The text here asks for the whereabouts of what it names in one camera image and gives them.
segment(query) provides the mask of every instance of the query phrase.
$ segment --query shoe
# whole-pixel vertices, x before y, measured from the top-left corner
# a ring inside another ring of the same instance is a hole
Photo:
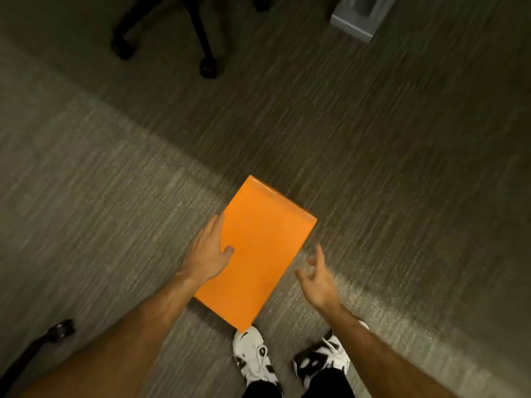
[[[365,322],[361,320],[359,322],[369,329]],[[307,390],[313,377],[323,369],[335,368],[347,374],[350,359],[339,339],[329,331],[320,342],[295,355],[291,364],[304,389]]]
[[[264,345],[262,335],[255,327],[250,326],[243,333],[236,332],[233,353],[247,385],[259,380],[268,381],[275,384],[282,394],[282,386],[271,366],[267,347]]]

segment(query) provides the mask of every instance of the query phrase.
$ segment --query person's right arm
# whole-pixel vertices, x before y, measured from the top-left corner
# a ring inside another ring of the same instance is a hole
[[[339,338],[372,398],[456,398],[455,394],[395,353],[360,324],[341,303],[321,246],[309,260],[313,274],[295,274],[308,303],[322,315]]]

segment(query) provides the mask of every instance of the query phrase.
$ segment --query hand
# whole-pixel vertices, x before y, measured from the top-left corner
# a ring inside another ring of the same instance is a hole
[[[315,246],[315,258],[309,258],[308,264],[314,267],[313,274],[308,274],[305,268],[295,271],[308,303],[322,315],[340,308],[341,301],[334,285],[334,278],[324,263],[323,249],[320,245]]]
[[[224,218],[223,213],[210,218],[184,257],[183,271],[199,285],[219,275],[234,253],[232,246],[227,246],[223,252],[220,250]]]

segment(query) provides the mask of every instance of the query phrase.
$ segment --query floor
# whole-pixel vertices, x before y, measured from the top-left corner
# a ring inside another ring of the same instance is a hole
[[[175,0],[114,57],[131,2],[0,1],[0,369],[79,330],[15,392],[161,285],[254,174],[318,218],[292,267],[321,242],[383,340],[462,397],[531,394],[531,1],[399,0],[364,45],[329,26],[337,0],[201,0],[210,81]],[[256,323],[300,395],[289,359],[327,328],[293,268]],[[146,395],[242,394],[232,332],[192,302]]]

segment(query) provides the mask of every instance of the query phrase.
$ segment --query orange shoebox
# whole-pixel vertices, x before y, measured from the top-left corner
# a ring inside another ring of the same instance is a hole
[[[229,265],[196,298],[238,331],[251,325],[317,222],[282,194],[249,176],[227,208],[222,251]]]

